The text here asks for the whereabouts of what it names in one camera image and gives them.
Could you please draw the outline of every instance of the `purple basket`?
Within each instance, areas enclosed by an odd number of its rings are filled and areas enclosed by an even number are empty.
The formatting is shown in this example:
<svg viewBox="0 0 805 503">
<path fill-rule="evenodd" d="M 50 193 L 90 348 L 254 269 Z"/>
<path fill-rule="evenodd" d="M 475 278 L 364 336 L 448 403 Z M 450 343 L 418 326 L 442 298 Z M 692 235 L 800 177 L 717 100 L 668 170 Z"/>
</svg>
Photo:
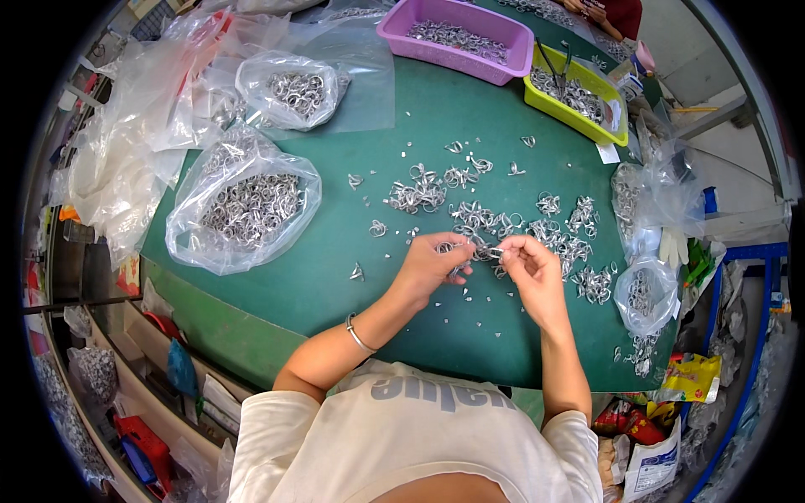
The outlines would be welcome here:
<svg viewBox="0 0 805 503">
<path fill-rule="evenodd" d="M 493 63 L 453 47 L 405 36 L 414 23 L 427 19 L 460 25 L 476 35 L 503 43 L 508 48 L 508 65 Z M 378 35 L 389 41 L 391 51 L 397 56 L 452 68 L 495 85 L 504 85 L 513 77 L 524 77 L 531 71 L 534 33 L 513 19 L 468 3 L 402 0 L 378 24 Z"/>
</svg>

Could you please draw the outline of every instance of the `right hand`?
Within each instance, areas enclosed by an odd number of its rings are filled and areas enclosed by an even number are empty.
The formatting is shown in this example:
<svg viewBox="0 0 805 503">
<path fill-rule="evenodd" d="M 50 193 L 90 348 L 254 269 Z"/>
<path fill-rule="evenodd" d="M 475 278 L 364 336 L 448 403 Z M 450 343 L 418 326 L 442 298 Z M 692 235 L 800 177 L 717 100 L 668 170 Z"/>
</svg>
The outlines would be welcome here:
<svg viewBox="0 0 805 503">
<path fill-rule="evenodd" d="M 497 246 L 501 264 L 520 292 L 522 305 L 539 327 L 550 334 L 570 330 L 559 257 L 525 234 L 509 236 Z"/>
<path fill-rule="evenodd" d="M 563 0 L 562 3 L 564 4 L 564 8 L 570 10 L 575 14 L 579 14 L 581 11 L 585 10 L 584 5 L 582 5 L 580 0 Z"/>
</svg>

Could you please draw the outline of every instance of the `red package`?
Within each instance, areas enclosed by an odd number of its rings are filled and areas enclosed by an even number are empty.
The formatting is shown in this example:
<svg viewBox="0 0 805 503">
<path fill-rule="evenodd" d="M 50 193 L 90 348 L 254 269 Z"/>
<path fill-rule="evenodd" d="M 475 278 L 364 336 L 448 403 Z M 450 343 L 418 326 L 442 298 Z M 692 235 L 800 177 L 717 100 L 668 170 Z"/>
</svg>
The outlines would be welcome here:
<svg viewBox="0 0 805 503">
<path fill-rule="evenodd" d="M 592 422 L 592 430 L 598 435 L 610 437 L 625 432 L 631 408 L 632 404 L 626 400 L 615 400 Z"/>
<path fill-rule="evenodd" d="M 654 445 L 665 440 L 665 435 L 640 410 L 629 413 L 625 433 L 643 445 Z"/>
</svg>

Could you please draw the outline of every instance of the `silver bangle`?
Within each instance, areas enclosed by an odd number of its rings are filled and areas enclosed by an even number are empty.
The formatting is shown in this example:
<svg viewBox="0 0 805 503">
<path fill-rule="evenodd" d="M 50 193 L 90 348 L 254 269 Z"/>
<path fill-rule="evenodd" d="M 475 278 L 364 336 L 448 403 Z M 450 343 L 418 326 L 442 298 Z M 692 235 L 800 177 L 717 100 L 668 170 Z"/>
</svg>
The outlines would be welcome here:
<svg viewBox="0 0 805 503">
<path fill-rule="evenodd" d="M 369 354 L 374 355 L 375 353 L 378 352 L 377 349 L 372 349 L 369 346 L 367 346 L 366 344 L 363 344 L 363 341 L 360 340 L 358 338 L 357 334 L 355 333 L 355 327 L 352 325 L 352 318 L 354 318 L 354 317 L 355 317 L 355 313 L 350 313 L 350 314 L 347 315 L 347 320 L 346 320 L 347 330 L 349 331 L 349 333 L 352 334 L 353 339 L 355 340 L 357 345 L 361 346 L 361 349 L 363 349 L 364 351 L 366 351 Z"/>
</svg>

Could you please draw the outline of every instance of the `green work table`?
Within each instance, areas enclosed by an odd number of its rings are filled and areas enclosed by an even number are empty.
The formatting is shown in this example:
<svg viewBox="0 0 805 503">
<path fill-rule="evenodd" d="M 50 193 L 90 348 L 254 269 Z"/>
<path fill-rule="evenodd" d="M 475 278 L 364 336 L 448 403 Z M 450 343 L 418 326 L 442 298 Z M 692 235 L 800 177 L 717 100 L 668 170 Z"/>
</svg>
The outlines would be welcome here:
<svg viewBox="0 0 805 503">
<path fill-rule="evenodd" d="M 566 39 L 574 54 L 587 59 L 597 54 L 610 60 L 571 32 L 532 14 L 520 14 L 496 2 L 479 4 L 512 15 L 547 45 L 560 47 L 559 42 Z M 310 159 L 323 185 L 318 213 L 283 256 L 248 272 L 224 277 L 174 262 L 164 242 L 165 218 L 174 206 L 171 190 L 151 223 L 142 255 L 220 300 L 303 336 L 342 324 L 348 313 L 368 307 L 390 285 L 402 264 L 408 249 L 407 231 L 414 227 L 419 227 L 419 233 L 450 230 L 453 219 L 448 215 L 448 206 L 462 200 L 479 200 L 484 208 L 496 213 L 519 212 L 528 222 L 543 218 L 535 201 L 541 191 L 549 191 L 561 197 L 562 212 L 553 220 L 564 229 L 564 220 L 574 209 L 576 197 L 591 196 L 601 215 L 598 238 L 592 242 L 594 255 L 586 264 L 576 261 L 574 271 L 588 264 L 601 270 L 612 261 L 619 270 L 625 269 L 609 187 L 616 165 L 603 165 L 590 140 L 526 105 L 520 79 L 497 87 L 418 60 L 395 57 L 394 65 L 394 129 L 309 135 L 277 142 L 283 151 Z M 530 134 L 536 137 L 534 148 L 520 140 Z M 444 149 L 454 140 L 469 142 L 460 155 Z M 494 169 L 480 175 L 479 182 L 468 184 L 466 189 L 448 189 L 447 203 L 437 213 L 420 211 L 409 215 L 382 203 L 395 180 L 410 184 L 411 165 L 423 163 L 428 170 L 442 174 L 451 164 L 462 168 L 469 165 L 464 159 L 470 151 L 476 158 L 492 161 Z M 626 150 L 619 151 L 625 159 Z M 183 176 L 197 155 L 198 151 L 188 154 Z M 508 176 L 511 161 L 526 174 Z M 370 175 L 370 170 L 377 174 Z M 365 178 L 356 191 L 347 183 L 348 173 Z M 364 196 L 368 196 L 368 208 Z M 373 219 L 388 225 L 385 236 L 369 235 Z M 482 236 L 492 241 L 491 236 Z M 349 280 L 355 262 L 360 262 L 365 282 Z M 491 264 L 473 263 L 475 273 L 466 285 L 472 301 L 464 299 L 462 287 L 440 287 L 430 305 L 377 357 L 456 377 L 540 388 L 539 329 L 521 312 L 515 285 L 508 277 L 497 280 Z M 616 346 L 621 347 L 624 356 L 632 349 L 615 304 L 609 301 L 599 306 L 577 299 L 572 282 L 566 285 L 565 294 L 590 388 L 657 388 L 673 345 L 675 322 L 660 337 L 652 372 L 640 378 L 634 374 L 632 364 L 613 362 Z"/>
</svg>

